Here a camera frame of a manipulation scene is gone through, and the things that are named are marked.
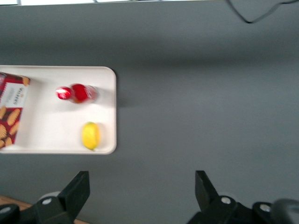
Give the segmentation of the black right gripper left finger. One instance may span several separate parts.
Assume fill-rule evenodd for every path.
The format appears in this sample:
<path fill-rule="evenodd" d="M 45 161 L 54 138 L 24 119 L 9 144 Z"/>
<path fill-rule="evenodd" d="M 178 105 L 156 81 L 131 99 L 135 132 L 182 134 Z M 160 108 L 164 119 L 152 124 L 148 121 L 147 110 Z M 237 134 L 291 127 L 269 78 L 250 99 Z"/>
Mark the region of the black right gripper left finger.
<path fill-rule="evenodd" d="M 34 205 L 36 223 L 74 223 L 89 195 L 89 172 L 80 171 L 57 196 L 44 196 Z"/>

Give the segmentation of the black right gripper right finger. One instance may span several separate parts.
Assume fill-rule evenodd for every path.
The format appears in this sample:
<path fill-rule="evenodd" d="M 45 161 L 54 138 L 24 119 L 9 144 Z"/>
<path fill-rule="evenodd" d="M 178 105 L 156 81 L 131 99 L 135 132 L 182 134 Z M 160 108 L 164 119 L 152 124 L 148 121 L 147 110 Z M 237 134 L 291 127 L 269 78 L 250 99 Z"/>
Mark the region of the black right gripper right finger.
<path fill-rule="evenodd" d="M 229 196 L 217 193 L 205 171 L 195 172 L 195 196 L 200 211 L 189 221 L 190 224 L 232 224 L 238 207 Z"/>

